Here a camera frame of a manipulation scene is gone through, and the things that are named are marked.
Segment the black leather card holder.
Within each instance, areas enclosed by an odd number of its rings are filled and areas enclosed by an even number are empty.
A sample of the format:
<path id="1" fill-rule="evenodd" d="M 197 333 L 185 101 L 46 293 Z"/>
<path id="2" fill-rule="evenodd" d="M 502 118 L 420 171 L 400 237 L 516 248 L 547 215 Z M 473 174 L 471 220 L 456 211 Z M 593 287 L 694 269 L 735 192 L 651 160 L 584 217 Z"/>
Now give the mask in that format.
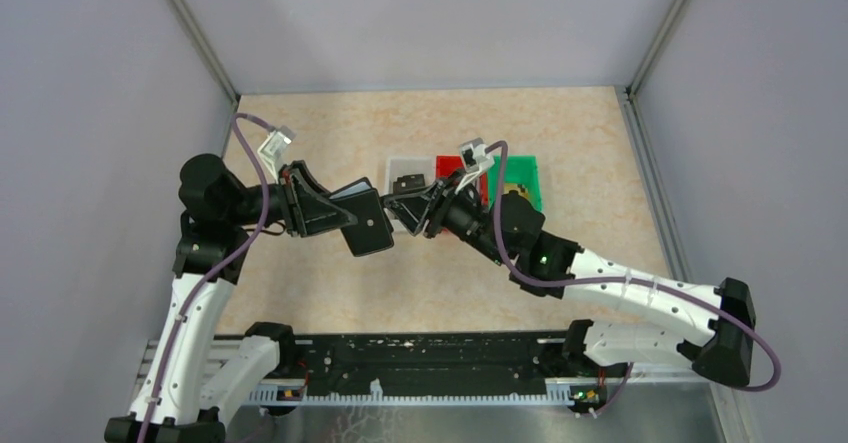
<path id="1" fill-rule="evenodd" d="M 392 248 L 393 228 L 384 211 L 380 194 L 368 178 L 360 178 L 345 187 L 357 182 L 370 184 L 373 189 L 342 199 L 342 206 L 358 217 L 358 223 L 341 229 L 341 232 L 351 254 L 364 257 Z"/>

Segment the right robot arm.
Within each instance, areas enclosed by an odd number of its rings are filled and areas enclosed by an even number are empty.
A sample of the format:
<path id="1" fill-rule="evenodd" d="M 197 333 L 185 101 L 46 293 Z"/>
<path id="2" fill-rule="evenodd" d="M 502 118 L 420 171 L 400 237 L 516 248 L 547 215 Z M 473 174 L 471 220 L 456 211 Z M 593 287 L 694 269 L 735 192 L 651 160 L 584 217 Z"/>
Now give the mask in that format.
<path id="1" fill-rule="evenodd" d="M 544 215 L 515 191 L 499 207 L 486 207 L 477 191 L 440 180 L 382 203 L 413 235 L 448 231 L 489 260 L 512 265 L 511 281 L 528 293 L 583 300 L 647 322 L 637 329 L 574 322 L 563 345 L 567 359 L 598 367 L 656 362 L 729 387 L 750 383 L 756 314 L 743 281 L 694 284 L 615 263 L 545 231 Z"/>

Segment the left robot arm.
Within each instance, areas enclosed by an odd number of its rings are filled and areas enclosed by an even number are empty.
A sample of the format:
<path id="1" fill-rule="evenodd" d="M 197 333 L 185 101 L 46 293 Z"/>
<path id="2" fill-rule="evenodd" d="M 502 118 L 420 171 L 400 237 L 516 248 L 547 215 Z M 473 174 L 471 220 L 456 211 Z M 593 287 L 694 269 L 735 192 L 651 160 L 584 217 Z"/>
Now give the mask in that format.
<path id="1" fill-rule="evenodd" d="M 297 237 L 359 223 L 351 201 L 371 195 L 362 178 L 335 191 L 295 161 L 271 184 L 245 186 L 222 158 L 201 154 L 180 171 L 181 238 L 171 299 L 152 366 L 127 415 L 111 418 L 107 442 L 222 442 L 233 416 L 268 374 L 294 366 L 290 326 L 259 322 L 236 355 L 209 380 L 203 371 L 223 310 L 240 279 L 247 251 L 270 224 Z"/>

